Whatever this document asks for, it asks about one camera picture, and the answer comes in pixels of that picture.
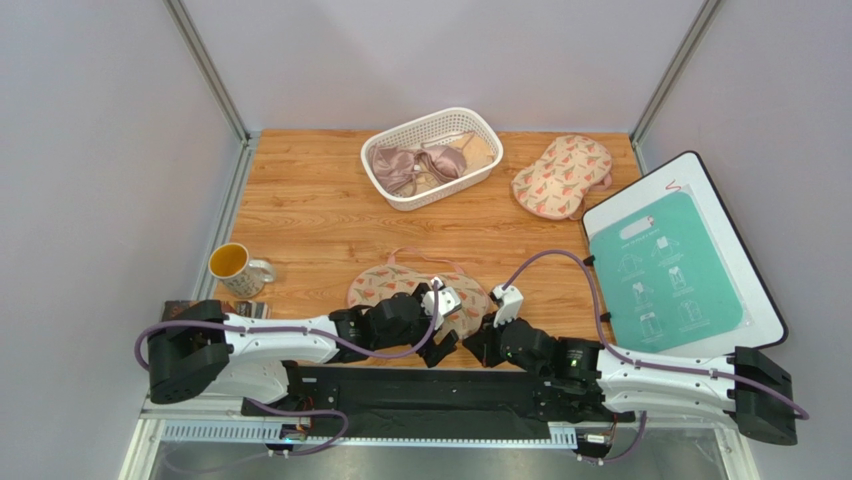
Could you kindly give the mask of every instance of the wooden table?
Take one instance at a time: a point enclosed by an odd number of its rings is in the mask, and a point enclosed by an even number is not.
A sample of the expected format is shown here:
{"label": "wooden table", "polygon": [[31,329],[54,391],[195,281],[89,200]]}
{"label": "wooden table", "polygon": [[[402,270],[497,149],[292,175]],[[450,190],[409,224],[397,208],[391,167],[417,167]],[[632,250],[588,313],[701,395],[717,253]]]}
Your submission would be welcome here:
{"label": "wooden table", "polygon": [[[255,298],[269,302],[271,318],[310,318],[345,308],[355,277],[402,246],[460,263],[486,290],[505,282],[541,250],[588,255],[578,222],[531,215],[515,202],[509,186],[520,169],[562,134],[501,133],[503,161],[486,181],[418,210],[399,212],[376,192],[361,165],[361,145],[375,133],[266,130],[260,137],[231,240],[278,269],[279,280]],[[613,187],[589,193],[591,207],[639,178],[639,171],[626,134],[586,135],[614,157]],[[408,257],[399,263],[435,271],[434,264]],[[525,297],[521,314],[533,326],[557,337],[597,338],[588,284],[569,259],[542,258],[515,285]],[[232,298],[221,285],[215,296]],[[416,355],[360,364],[423,366]],[[440,367],[480,365],[459,344]]]}

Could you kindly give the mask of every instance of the green board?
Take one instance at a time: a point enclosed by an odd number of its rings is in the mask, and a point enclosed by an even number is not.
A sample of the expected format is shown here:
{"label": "green board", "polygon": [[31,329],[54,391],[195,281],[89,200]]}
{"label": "green board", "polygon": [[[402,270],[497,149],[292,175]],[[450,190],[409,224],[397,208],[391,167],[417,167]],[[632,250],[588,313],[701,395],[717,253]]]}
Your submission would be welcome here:
{"label": "green board", "polygon": [[659,352],[736,328],[743,306],[692,197],[676,192],[589,245],[618,345]]}

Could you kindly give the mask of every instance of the wire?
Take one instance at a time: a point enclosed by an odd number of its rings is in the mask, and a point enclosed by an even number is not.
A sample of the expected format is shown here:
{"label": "wire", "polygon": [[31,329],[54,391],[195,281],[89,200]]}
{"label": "wire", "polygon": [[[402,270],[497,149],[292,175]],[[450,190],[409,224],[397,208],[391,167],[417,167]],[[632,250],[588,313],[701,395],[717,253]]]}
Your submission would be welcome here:
{"label": "wire", "polygon": [[[671,366],[671,365],[661,365],[661,364],[657,364],[657,363],[643,362],[641,360],[634,360],[634,359],[632,359],[632,358],[630,358],[626,355],[623,355],[621,352],[619,352],[618,350],[616,350],[615,348],[612,347],[612,345],[609,343],[609,341],[607,341],[606,335],[604,334],[603,323],[601,322],[600,299],[598,298],[598,290],[595,286],[595,279],[592,276],[592,272],[588,269],[588,267],[586,267],[586,265],[583,263],[583,260],[580,259],[580,257],[574,255],[573,253],[571,253],[567,250],[551,249],[551,250],[545,250],[543,252],[539,252],[539,253],[533,255],[532,257],[527,259],[524,263],[522,263],[521,266],[518,267],[518,269],[515,271],[515,273],[513,273],[512,276],[509,277],[509,280],[507,280],[506,283],[503,284],[503,290],[506,290],[507,288],[509,288],[509,286],[512,285],[512,283],[518,278],[518,276],[524,270],[526,270],[526,268],[529,267],[533,262],[535,262],[539,258],[544,257],[546,255],[564,255],[564,256],[570,258],[571,260],[574,260],[574,262],[576,262],[577,265],[580,267],[580,269],[583,271],[583,274],[586,276],[586,280],[589,282],[589,290],[592,292],[592,304],[593,304],[593,307],[594,307],[595,328],[597,329],[598,340],[600,340],[601,344],[606,349],[606,351],[611,353],[615,358],[619,359],[620,361],[622,361],[626,364],[633,365],[635,367],[644,367],[644,368],[651,368],[651,369],[655,369],[655,370],[664,370],[664,371],[668,371],[668,372],[686,373],[686,374],[691,374],[691,375],[709,376],[710,378],[718,378],[718,377],[727,378],[727,379],[733,380],[735,382],[740,382],[740,383],[749,385],[750,387],[755,388],[757,390],[760,390],[760,391],[770,395],[771,397],[781,401],[786,406],[790,407],[791,409],[793,409],[794,411],[799,413],[799,416],[796,417],[798,419],[808,420],[810,418],[810,414],[808,414],[808,412],[804,408],[799,406],[793,400],[785,397],[784,395],[776,392],[775,390],[767,387],[766,385],[758,383],[758,382],[751,380],[749,378],[742,377],[740,375],[736,375],[736,374],[732,374],[732,373],[719,372],[715,369],[705,370],[705,369],[701,369],[701,368],[676,367],[676,366]],[[635,447],[639,444],[639,441],[642,438],[642,434],[644,434],[644,432],[645,432],[645,424],[646,423],[647,423],[647,414],[646,414],[646,412],[642,412],[640,423],[639,423],[639,435],[636,436],[636,439],[633,441],[633,444],[630,445],[630,448],[628,448],[626,451],[624,451],[622,454],[620,454],[616,457],[613,457],[613,458],[608,459],[608,460],[603,460],[603,463],[610,463],[612,461],[618,461],[618,460],[626,457],[628,454],[630,454],[635,449]]]}
{"label": "wire", "polygon": [[630,446],[627,447],[627,450],[619,453],[618,455],[616,455],[614,457],[605,458],[605,459],[598,459],[598,458],[590,458],[590,457],[585,457],[583,455],[578,455],[577,458],[579,460],[583,460],[583,461],[590,463],[592,465],[606,465],[606,464],[610,464],[610,463],[620,462],[620,461],[624,460],[625,458],[627,458],[628,456],[630,456],[630,454],[632,454],[633,451],[636,450],[636,448],[639,447],[639,442],[641,442],[642,437],[645,436],[645,427],[647,426],[647,424],[648,424],[648,413],[642,412],[639,416],[639,431],[636,432],[636,438],[633,439],[633,442],[630,443]]}
{"label": "wire", "polygon": [[612,426],[609,427],[609,443],[611,444],[615,443],[615,432],[618,431],[616,427],[618,427],[618,415],[612,414]]}
{"label": "wire", "polygon": [[334,442],[340,439],[340,437],[342,437],[346,433],[346,430],[349,429],[349,417],[347,417],[346,414],[341,412],[340,410],[311,410],[307,412],[290,412],[287,410],[278,410],[277,408],[269,407],[251,398],[247,398],[246,401],[257,407],[258,409],[276,417],[317,417],[333,415],[343,420],[343,427],[341,427],[340,431],[334,434],[333,437],[315,447],[311,447],[306,450],[296,450],[290,452],[289,455],[291,457],[310,455],[312,453],[321,452],[327,448],[330,448],[332,444],[334,444]]}
{"label": "wire", "polygon": [[374,352],[372,350],[368,350],[363,347],[359,347],[352,342],[344,340],[337,335],[332,333],[325,332],[323,330],[315,330],[308,327],[285,327],[285,326],[275,326],[275,327],[238,327],[234,325],[227,325],[223,323],[211,323],[205,322],[202,320],[170,320],[168,322],[161,322],[156,325],[152,325],[139,334],[139,337],[136,338],[136,343],[133,346],[133,354],[136,357],[136,362],[144,368],[148,370],[150,367],[148,362],[145,361],[145,358],[142,356],[142,343],[146,338],[151,336],[152,334],[159,332],[160,330],[165,330],[167,328],[178,328],[178,327],[192,327],[192,328],[206,328],[208,330],[221,330],[224,332],[236,332],[242,334],[248,333],[281,333],[281,332],[290,332],[290,333],[301,333],[304,335],[317,335],[320,337],[325,337],[330,340],[333,340],[338,345],[342,345],[352,351],[360,353],[362,355],[367,355],[368,357],[374,358],[382,358],[386,360],[391,360],[394,358],[403,358],[411,355],[412,353],[416,353],[418,350],[423,348],[423,345],[426,345],[426,342],[432,336],[432,332],[435,330],[435,326],[438,324],[438,316],[440,312],[440,308],[438,308],[438,284],[432,284],[432,292],[435,295],[435,306],[432,311],[432,319],[429,322],[429,328],[426,330],[426,333],[423,335],[423,338],[420,339],[413,347],[410,349],[400,352],[400,353],[379,353]]}
{"label": "wire", "polygon": [[[290,411],[287,411],[287,410],[279,410],[277,408],[272,408],[272,407],[266,406],[263,403],[261,403],[257,400],[251,399],[251,398],[247,398],[246,401],[251,403],[255,407],[257,407],[258,409],[260,409],[260,410],[262,410],[262,411],[264,411],[264,412],[266,412],[270,415],[276,416],[276,417],[317,417],[317,416],[331,415],[331,416],[339,417],[340,419],[343,420],[343,426],[340,428],[340,430],[333,437],[331,437],[330,439],[326,440],[325,442],[323,442],[323,443],[321,443],[321,444],[319,444],[315,447],[307,448],[307,449],[304,449],[304,450],[294,450],[292,452],[288,452],[286,455],[290,456],[290,457],[301,457],[301,456],[305,456],[305,455],[310,455],[312,453],[318,453],[318,452],[321,452],[321,451],[326,450],[328,448],[331,448],[333,446],[334,442],[339,440],[346,433],[346,430],[349,429],[349,417],[347,417],[345,413],[343,413],[339,410],[312,410],[312,411],[308,411],[308,412],[290,412]],[[177,466],[173,465],[171,462],[169,462],[168,456],[171,455],[173,452],[174,452],[174,450],[172,450],[172,452],[169,452],[162,457],[163,465],[173,472],[184,474],[184,475],[205,475],[205,474],[208,474],[208,473],[222,472],[222,471],[230,470],[232,468],[238,467],[240,465],[246,464],[246,463],[254,461],[254,460],[259,460],[261,458],[268,458],[269,457],[269,452],[267,451],[267,452],[263,452],[263,453],[249,455],[247,457],[243,457],[239,460],[235,460],[231,463],[227,463],[225,465],[220,465],[218,467],[196,470],[196,469],[186,469],[186,468],[177,467]],[[279,455],[279,456],[285,455],[283,453],[283,450],[282,451],[275,451],[274,453],[276,455]]]}

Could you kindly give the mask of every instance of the white wall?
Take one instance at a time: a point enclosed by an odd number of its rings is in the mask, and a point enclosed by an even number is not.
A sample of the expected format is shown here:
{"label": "white wall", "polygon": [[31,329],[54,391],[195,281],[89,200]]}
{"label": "white wall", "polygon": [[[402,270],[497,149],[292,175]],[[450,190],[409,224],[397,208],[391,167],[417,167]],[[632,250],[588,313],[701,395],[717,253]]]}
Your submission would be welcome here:
{"label": "white wall", "polygon": [[0,72],[0,476],[116,478],[237,142],[160,1],[2,2]]}
{"label": "white wall", "polygon": [[701,0],[185,0],[249,129],[633,128]]}
{"label": "white wall", "polygon": [[650,131],[657,166],[697,150],[790,327],[799,445],[753,443],[764,479],[848,478],[852,3],[726,2]]}

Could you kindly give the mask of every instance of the bra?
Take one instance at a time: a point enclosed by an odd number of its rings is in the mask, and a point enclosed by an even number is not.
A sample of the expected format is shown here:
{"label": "bra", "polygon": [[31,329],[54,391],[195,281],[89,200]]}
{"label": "bra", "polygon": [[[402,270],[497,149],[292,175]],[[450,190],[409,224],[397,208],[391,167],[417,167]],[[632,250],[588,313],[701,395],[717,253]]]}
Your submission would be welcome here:
{"label": "bra", "polygon": [[461,149],[449,145],[434,145],[419,150],[407,150],[399,147],[376,147],[370,149],[370,165],[376,180],[388,193],[396,193],[411,182],[415,183],[414,195],[417,193],[415,180],[417,175],[425,173],[421,165],[441,183],[452,182],[460,178],[467,169],[467,160],[462,150],[473,139],[470,135]]}

